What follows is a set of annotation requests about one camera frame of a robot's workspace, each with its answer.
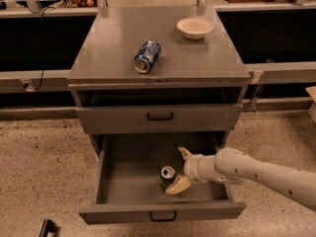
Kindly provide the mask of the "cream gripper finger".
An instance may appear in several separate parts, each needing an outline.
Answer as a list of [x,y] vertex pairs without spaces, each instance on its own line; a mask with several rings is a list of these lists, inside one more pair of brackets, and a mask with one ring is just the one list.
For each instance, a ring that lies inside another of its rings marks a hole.
[[187,161],[192,156],[192,153],[185,147],[179,147],[178,150],[181,152],[182,157],[185,161]]
[[192,182],[185,176],[178,175],[172,185],[170,185],[165,193],[167,195],[177,195],[184,192],[192,185]]

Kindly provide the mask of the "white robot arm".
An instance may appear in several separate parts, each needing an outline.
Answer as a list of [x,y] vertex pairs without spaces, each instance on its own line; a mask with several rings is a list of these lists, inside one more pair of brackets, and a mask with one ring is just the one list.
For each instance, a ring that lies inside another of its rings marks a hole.
[[193,154],[184,147],[179,151],[185,161],[183,175],[178,175],[166,189],[168,195],[182,193],[192,184],[250,180],[316,211],[316,174],[313,172],[263,162],[230,147],[214,155]]

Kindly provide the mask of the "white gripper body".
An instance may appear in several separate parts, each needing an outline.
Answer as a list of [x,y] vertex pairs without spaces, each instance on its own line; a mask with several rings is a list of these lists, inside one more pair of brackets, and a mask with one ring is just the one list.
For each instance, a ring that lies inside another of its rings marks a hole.
[[214,157],[194,154],[185,160],[184,174],[192,183],[205,183],[215,178]]

